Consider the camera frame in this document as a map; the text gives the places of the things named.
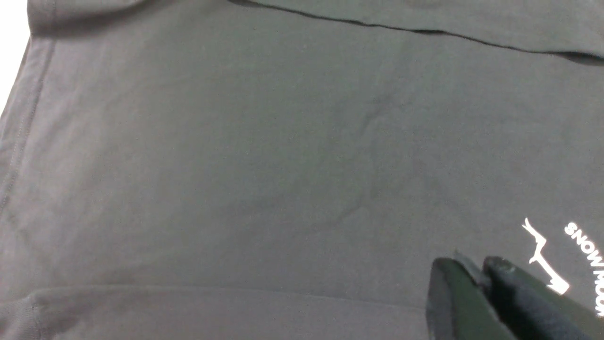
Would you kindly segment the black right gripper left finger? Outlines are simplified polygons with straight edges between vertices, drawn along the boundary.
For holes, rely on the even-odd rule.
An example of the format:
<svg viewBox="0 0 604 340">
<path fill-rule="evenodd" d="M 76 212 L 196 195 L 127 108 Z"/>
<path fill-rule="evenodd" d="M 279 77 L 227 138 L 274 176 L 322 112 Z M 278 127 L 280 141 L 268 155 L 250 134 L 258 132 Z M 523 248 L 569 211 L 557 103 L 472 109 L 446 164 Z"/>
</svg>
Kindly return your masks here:
<svg viewBox="0 0 604 340">
<path fill-rule="evenodd" d="M 462 264 L 436 258 L 426 301 L 430 340 L 513 340 L 481 288 Z"/>
</svg>

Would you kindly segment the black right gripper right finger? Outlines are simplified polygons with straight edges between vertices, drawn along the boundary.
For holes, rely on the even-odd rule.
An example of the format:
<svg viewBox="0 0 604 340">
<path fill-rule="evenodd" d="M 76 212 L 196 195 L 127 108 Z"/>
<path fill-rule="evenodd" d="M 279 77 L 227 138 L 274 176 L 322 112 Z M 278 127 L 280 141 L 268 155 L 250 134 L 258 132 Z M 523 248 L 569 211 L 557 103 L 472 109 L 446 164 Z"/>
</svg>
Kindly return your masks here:
<svg viewBox="0 0 604 340">
<path fill-rule="evenodd" d="M 507 259 L 488 256 L 487 298 L 518 340 L 601 340 L 603 320 Z"/>
</svg>

